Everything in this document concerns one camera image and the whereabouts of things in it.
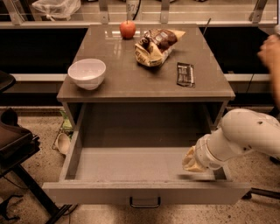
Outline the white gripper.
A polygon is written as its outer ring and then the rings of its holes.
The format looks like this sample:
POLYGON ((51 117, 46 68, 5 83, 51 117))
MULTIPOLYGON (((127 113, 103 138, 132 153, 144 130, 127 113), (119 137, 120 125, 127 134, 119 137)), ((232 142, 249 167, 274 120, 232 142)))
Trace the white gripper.
POLYGON ((219 170, 226 163, 213 156, 207 146, 209 134, 201 137, 195 147, 192 146, 182 160, 183 169, 188 172, 205 172, 206 170, 219 170))

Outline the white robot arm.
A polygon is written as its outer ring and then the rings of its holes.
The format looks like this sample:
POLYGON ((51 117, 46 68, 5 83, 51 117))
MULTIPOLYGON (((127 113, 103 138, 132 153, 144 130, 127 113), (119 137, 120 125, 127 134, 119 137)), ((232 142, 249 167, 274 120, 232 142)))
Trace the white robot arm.
POLYGON ((182 166, 189 172, 215 171, 231 158, 251 151, 279 159, 280 124, 271 115, 237 108, 222 117, 216 131, 204 135, 189 149, 182 166))

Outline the person hand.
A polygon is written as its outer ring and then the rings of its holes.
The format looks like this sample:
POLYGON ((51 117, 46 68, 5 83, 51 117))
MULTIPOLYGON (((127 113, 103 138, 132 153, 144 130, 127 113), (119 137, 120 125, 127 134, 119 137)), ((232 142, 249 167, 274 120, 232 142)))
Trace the person hand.
POLYGON ((257 55, 271 73, 278 69, 280 64, 280 38, 276 34, 270 35, 261 45, 257 55))

